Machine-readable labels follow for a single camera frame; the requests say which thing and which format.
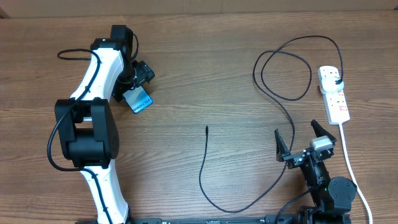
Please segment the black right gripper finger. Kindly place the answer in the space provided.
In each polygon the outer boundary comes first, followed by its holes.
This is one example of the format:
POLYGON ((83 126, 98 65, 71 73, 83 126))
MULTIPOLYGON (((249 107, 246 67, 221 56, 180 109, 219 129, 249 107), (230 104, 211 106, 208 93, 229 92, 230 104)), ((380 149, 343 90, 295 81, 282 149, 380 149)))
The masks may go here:
POLYGON ((320 138, 323 136, 327 136, 333 144, 337 142, 337 139, 331 133, 325 130, 315 119, 311 121, 311 126, 315 132, 316 137, 320 138))
POLYGON ((287 148, 278 129, 274 131, 274 136, 276 142, 276 160, 279 162, 285 162, 289 159, 291 152, 287 148))

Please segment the blue Samsung Galaxy smartphone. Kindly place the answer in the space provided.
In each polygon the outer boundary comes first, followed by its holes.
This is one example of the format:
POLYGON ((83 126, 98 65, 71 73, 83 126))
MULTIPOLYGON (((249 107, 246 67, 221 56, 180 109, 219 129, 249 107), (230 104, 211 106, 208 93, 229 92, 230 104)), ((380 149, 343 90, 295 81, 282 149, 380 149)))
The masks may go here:
POLYGON ((152 98, 142 86, 128 90, 123 94, 123 97, 134 114, 140 113, 153 104, 152 98))

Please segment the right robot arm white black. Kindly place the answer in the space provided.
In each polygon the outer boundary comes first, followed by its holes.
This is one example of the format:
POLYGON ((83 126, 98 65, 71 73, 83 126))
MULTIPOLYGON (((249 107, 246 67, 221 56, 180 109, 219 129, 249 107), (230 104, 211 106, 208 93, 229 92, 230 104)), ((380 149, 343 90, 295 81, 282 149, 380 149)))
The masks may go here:
POLYGON ((312 120, 316 138, 310 141, 303 152, 291 154, 279 131, 274 131, 276 159, 285 162, 288 169, 300 168, 308 187, 304 193, 287 202, 277 215, 267 215, 271 223, 350 223, 351 211, 357 192, 357 185, 346 177, 331 178, 324 160, 334 153, 336 138, 316 121, 312 120), (300 198, 311 195, 313 206, 302 206, 293 215, 284 215, 284 210, 300 198))

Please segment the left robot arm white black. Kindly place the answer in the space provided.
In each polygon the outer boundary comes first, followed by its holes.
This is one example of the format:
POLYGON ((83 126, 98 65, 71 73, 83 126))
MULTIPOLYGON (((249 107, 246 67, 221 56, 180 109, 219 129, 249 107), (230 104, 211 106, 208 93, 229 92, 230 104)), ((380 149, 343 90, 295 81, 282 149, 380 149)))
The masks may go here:
POLYGON ((155 73, 136 60, 138 50, 137 35, 125 25, 113 25, 109 38, 97 38, 87 49, 90 64, 79 87, 54 108, 57 123, 47 143, 48 160, 57 170, 66 170, 52 158, 58 134, 64 158, 73 163, 70 171, 80 172, 90 188, 95 223, 134 221, 116 172, 120 140, 109 102, 124 101, 135 114, 153 103, 143 85, 155 73))

